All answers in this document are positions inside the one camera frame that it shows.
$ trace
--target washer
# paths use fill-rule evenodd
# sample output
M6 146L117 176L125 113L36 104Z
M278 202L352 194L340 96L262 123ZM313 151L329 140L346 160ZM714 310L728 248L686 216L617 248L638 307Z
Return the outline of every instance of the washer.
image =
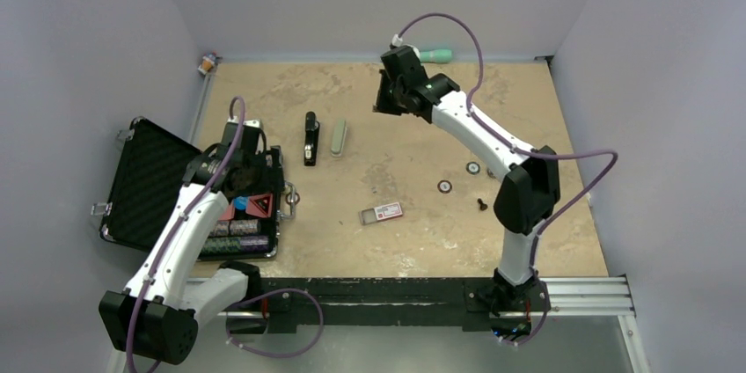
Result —
M482 170L482 167L479 166L476 162L469 162L466 164L466 171L469 172L471 175L476 175Z
M453 189L453 184L450 183L450 181L442 180L438 183L438 191L440 191L443 194L450 193L450 190Z
M293 204L293 199L290 198L291 195L293 194L290 194L290 193L285 194L285 202L288 204ZM299 202L301 202L301 194L296 192L296 204L298 204Z

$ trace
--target cable connector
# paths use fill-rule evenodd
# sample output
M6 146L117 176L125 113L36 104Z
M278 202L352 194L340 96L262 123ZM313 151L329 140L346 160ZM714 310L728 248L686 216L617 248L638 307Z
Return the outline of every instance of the cable connector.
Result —
M399 36L398 34L394 34L394 37L391 38L391 45L394 46L395 48L398 48L403 43L404 41L402 40L401 36Z

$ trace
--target floor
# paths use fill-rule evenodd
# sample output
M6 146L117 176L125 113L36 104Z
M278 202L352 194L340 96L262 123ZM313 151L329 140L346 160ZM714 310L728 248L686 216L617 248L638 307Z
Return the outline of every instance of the floor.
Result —
M428 65L465 90L475 64ZM202 113L198 147L220 139L230 99L243 96L247 119L260 118L270 145L281 145L286 178L301 201L297 217L281 225L274 260L255 262L265 276L485 276L501 255L502 227L491 210L500 186L465 169L477 161L439 128L413 116L373 113L380 76L374 63L224 63ZM536 147L572 150L544 63L491 63L474 102L508 131ZM321 121L318 163L303 166L304 116ZM330 154L333 126L347 120L341 158ZM575 162L560 163L562 201L581 189ZM437 184L450 181L441 194ZM358 212L398 201L404 216L362 226ZM210 276L217 262L199 262L194 276ZM538 269L547 276L607 275L585 200L545 233Z

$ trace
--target open carrying case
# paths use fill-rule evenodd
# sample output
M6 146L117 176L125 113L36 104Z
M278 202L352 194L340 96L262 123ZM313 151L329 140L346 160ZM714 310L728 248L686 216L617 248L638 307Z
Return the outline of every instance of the open carrying case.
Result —
M245 128L244 134L257 134L259 140L256 128ZM102 216L99 232L105 241L149 252L173 212L187 165L201 151L143 117L132 120L119 138L124 147L109 199L95 205L92 213ZM267 175L268 189L263 191L272 195L268 216L235 210L235 221L256 219L260 224L257 232L245 238L252 244L210 237L200 260L266 259L277 254L279 222L295 215L294 204L290 215L280 210L286 186L280 146L267 151Z

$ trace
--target tan tabletop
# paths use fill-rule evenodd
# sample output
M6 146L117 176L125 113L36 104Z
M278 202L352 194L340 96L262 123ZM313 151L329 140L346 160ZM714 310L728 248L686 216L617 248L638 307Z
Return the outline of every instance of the tan tabletop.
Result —
M428 65L468 91L475 64ZM198 147L220 140L230 99L245 98L246 119L261 119L269 145L281 145L285 176L301 201L297 217L281 223L274 260L253 261L264 276L489 276L500 262L502 226L490 207L499 182L456 139L412 115L373 113L380 76L374 63L224 63L215 74ZM558 153L572 150L545 63L486 66L476 105L515 136ZM303 166L304 116L321 121L318 162ZM347 120L341 158L330 154L332 132ZM477 161L478 175L465 166ZM580 191L575 162L560 162L562 204ZM447 179L453 191L441 194ZM358 212L398 201L404 217L362 226ZM210 276L218 262L198 262ZM546 276L607 275L585 200L545 233L538 269Z

